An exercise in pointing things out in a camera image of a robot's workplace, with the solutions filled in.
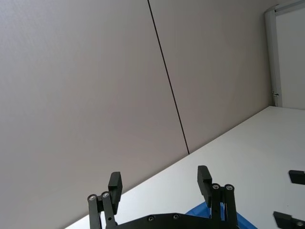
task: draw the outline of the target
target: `blue object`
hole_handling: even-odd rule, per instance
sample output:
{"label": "blue object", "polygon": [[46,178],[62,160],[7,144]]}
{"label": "blue object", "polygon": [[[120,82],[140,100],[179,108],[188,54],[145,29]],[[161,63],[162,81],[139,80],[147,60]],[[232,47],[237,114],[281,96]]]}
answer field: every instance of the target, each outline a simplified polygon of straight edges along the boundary
{"label": "blue object", "polygon": [[[224,205],[221,203],[221,219],[224,220]],[[206,203],[202,203],[193,209],[189,210],[186,214],[190,216],[200,216],[204,218],[209,218],[210,217],[210,208],[206,205]],[[237,214],[237,221],[238,221],[238,226],[240,229],[257,229],[252,223],[247,221],[244,217],[242,217],[240,214]]]}

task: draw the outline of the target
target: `bolt head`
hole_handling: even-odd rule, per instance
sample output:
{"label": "bolt head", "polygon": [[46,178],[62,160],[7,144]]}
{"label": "bolt head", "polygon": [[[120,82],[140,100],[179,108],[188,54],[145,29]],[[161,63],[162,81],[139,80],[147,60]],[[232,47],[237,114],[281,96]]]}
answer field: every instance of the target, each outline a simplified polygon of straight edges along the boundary
{"label": "bolt head", "polygon": [[149,217],[148,217],[148,221],[151,222],[151,221],[153,221],[153,220],[154,220],[154,216],[149,216]]}
{"label": "bolt head", "polygon": [[108,197],[109,196],[109,193],[108,192],[105,192],[105,193],[103,193],[103,195],[102,195],[104,198],[106,198],[106,197]]}
{"label": "bolt head", "polygon": [[92,196],[89,197],[89,200],[94,200],[95,198],[96,198],[96,196],[92,195]]}

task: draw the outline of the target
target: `black mount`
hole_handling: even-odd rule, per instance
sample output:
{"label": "black mount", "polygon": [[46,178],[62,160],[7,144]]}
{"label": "black mount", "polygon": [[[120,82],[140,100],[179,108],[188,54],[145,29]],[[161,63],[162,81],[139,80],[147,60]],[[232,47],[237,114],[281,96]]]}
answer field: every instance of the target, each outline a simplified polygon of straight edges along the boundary
{"label": "black mount", "polygon": [[[289,174],[291,183],[305,185],[305,172],[304,171],[290,170],[288,174]],[[305,221],[299,220],[299,219],[294,219],[294,218],[292,218],[291,215],[287,215],[287,214],[275,211],[273,213],[273,216],[275,218],[278,228],[282,228],[282,229],[305,228]]]}
{"label": "black mount", "polygon": [[[213,184],[206,166],[198,166],[197,182],[207,206],[211,208],[209,219],[169,213],[149,215],[118,225],[114,215],[121,199],[122,178],[120,172],[114,172],[110,177],[108,192],[88,196],[90,229],[102,229],[102,211],[105,212],[107,229],[238,229],[234,187]],[[224,204],[224,220],[221,219],[221,203]]]}

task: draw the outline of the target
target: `beige wall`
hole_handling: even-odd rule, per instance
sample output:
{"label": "beige wall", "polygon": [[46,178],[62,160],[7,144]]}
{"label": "beige wall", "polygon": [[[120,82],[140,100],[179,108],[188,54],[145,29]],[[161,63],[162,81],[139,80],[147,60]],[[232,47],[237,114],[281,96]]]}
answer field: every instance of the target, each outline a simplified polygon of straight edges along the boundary
{"label": "beige wall", "polygon": [[147,2],[0,4],[0,228],[58,229],[187,155]]}
{"label": "beige wall", "polygon": [[[273,0],[155,1],[193,151],[270,103]],[[3,0],[0,228],[58,229],[121,171],[127,190],[187,155],[142,0]]]}
{"label": "beige wall", "polygon": [[271,103],[263,12],[275,0],[151,0],[190,151]]}

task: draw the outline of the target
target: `white tabletop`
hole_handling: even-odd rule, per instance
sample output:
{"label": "white tabletop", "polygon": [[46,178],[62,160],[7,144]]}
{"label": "white tabletop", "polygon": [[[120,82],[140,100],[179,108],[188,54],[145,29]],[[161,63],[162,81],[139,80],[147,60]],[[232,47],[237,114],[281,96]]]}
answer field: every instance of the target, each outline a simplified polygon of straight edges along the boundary
{"label": "white tabletop", "polygon": [[[268,107],[124,193],[116,221],[185,213],[204,202],[198,165],[208,166],[213,182],[235,186],[237,211],[256,227],[277,228],[273,211],[305,219],[305,187],[291,184],[287,174],[305,170],[305,111]],[[89,217],[67,229],[89,229]]]}

